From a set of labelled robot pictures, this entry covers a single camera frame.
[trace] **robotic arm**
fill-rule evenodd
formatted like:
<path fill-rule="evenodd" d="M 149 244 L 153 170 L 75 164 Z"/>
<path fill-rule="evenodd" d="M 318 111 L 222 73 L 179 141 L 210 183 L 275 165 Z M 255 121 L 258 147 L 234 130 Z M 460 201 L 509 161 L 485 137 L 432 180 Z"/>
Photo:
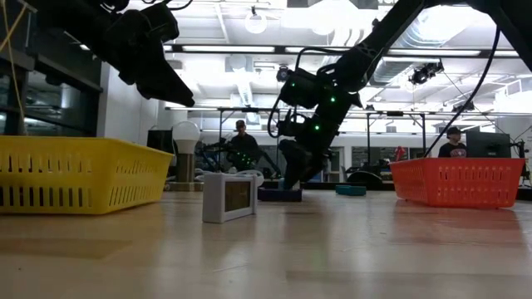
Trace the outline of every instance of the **robotic arm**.
<path fill-rule="evenodd" d="M 371 79 L 385 50 L 410 26 L 419 13 L 437 5 L 467 3 L 489 14 L 505 34 L 521 59 L 532 70 L 532 2 L 520 0 L 400 0 L 378 22 L 361 43 L 347 50 L 340 59 L 320 68 L 316 75 L 297 68 L 290 73 L 279 100 L 290 106 L 316 107 L 311 118 L 296 124 L 288 113 L 279 122 L 279 134 L 295 137 L 282 140 L 279 148 L 287 160 L 284 188 L 305 182 L 327 163 L 328 148 L 351 105 L 362 107 L 358 92 Z"/>
<path fill-rule="evenodd" d="M 123 13 L 130 0 L 23 0 L 37 10 L 40 27 L 58 27 L 88 46 L 136 84 L 146 99 L 194 105 L 192 91 L 165 59 L 162 44 L 176 39 L 177 21 L 158 2 L 141 11 Z"/>

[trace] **wooden table surface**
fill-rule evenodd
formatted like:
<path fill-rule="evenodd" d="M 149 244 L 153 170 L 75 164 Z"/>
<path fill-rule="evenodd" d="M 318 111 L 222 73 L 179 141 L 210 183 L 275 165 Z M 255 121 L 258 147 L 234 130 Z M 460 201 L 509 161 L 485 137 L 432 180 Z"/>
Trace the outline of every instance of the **wooden table surface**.
<path fill-rule="evenodd" d="M 225 224 L 201 194 L 100 217 L 0 216 L 0 298 L 532 297 L 532 205 L 303 193 Z"/>

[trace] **ceiling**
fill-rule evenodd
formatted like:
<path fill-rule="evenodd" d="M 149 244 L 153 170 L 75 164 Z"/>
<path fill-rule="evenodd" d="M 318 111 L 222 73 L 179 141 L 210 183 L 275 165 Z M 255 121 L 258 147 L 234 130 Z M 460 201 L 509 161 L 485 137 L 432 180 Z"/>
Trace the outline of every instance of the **ceiling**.
<path fill-rule="evenodd" d="M 184 4 L 185 2 L 173 1 L 170 5 L 179 7 Z M 246 28 L 248 23 L 248 27 L 257 30 L 257 26 L 249 24 L 260 23 L 252 22 L 253 19 L 246 21 L 252 5 L 256 7 L 256 13 L 259 16 L 264 15 L 267 20 L 265 30 L 258 34 Z M 131 0 L 129 9 L 143 7 L 145 4 L 141 0 Z M 369 34 L 372 20 L 375 17 L 382 18 L 389 9 L 390 6 L 380 6 L 378 11 L 358 10 L 347 0 L 324 0 L 310 8 L 286 8 L 286 1 L 195 0 L 185 10 L 175 12 L 180 37 L 174 40 L 174 43 L 349 47 Z M 458 20 L 467 20 L 467 24 L 456 25 Z M 439 35 L 448 35 L 447 40 L 437 44 L 442 48 L 489 49 L 495 35 L 495 24 L 490 18 L 480 12 L 472 12 L 468 7 L 450 7 L 450 10 L 445 10 L 445 15 L 439 12 L 427 12 L 418 18 L 417 22 L 421 22 L 417 28 L 419 31 L 426 32 L 426 27 L 430 27 L 430 30 Z M 427 47 L 435 44 L 428 41 L 423 45 Z M 410 46 L 397 42 L 394 47 Z M 501 38 L 499 49 L 511 49 L 511 45 L 504 37 Z M 235 105 L 229 99 L 231 95 L 238 95 L 239 84 L 242 82 L 242 77 L 231 71 L 226 63 L 230 56 L 230 53 L 168 53 L 167 59 L 181 62 L 182 67 L 176 71 L 194 92 L 198 105 L 224 106 Z M 285 64 L 293 69 L 296 56 L 263 54 L 245 56 L 252 64 L 257 61 L 273 62 L 274 68 L 267 67 L 260 70 L 253 68 L 246 75 L 254 98 L 261 99 L 257 105 L 271 106 L 282 87 L 282 84 L 275 79 L 278 65 Z M 316 71 L 320 66 L 332 61 L 331 58 L 324 56 L 304 56 L 301 67 L 308 71 Z M 420 63 L 410 63 L 406 64 L 400 73 L 393 74 L 393 80 L 386 85 L 369 86 L 361 91 L 362 98 L 382 105 L 384 107 L 382 109 L 385 110 L 442 109 L 444 103 L 452 104 L 454 100 L 460 100 L 461 92 L 467 94 L 475 88 L 486 59 L 445 58 L 442 62 L 448 77 L 440 74 L 422 88 L 413 91 L 406 79 L 411 75 L 412 69 Z M 489 109 L 496 91 L 528 75 L 530 70 L 519 58 L 496 59 L 477 96 L 476 103 L 485 105 L 485 108 Z M 458 91 L 452 83 L 455 83 L 461 91 Z"/>

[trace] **black shirt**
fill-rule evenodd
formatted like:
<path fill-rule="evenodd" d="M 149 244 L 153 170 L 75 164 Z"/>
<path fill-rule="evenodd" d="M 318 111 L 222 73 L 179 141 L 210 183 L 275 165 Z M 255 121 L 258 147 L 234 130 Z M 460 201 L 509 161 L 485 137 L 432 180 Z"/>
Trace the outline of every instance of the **black shirt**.
<path fill-rule="evenodd" d="M 257 140 L 252 135 L 244 134 L 243 136 L 236 135 L 231 140 L 233 147 L 243 153 L 253 153 L 259 149 Z"/>
<path fill-rule="evenodd" d="M 464 144 L 452 145 L 446 143 L 440 147 L 438 158 L 465 158 L 467 157 L 466 149 Z"/>

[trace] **small white box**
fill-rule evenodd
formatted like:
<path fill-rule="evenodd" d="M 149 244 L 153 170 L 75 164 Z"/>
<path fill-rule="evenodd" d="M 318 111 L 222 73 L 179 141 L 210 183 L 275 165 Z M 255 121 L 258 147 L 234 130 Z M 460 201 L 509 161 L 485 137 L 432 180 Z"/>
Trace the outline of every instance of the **small white box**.
<path fill-rule="evenodd" d="M 258 187 L 258 177 L 254 174 L 206 174 L 203 222 L 224 223 L 255 214 Z"/>

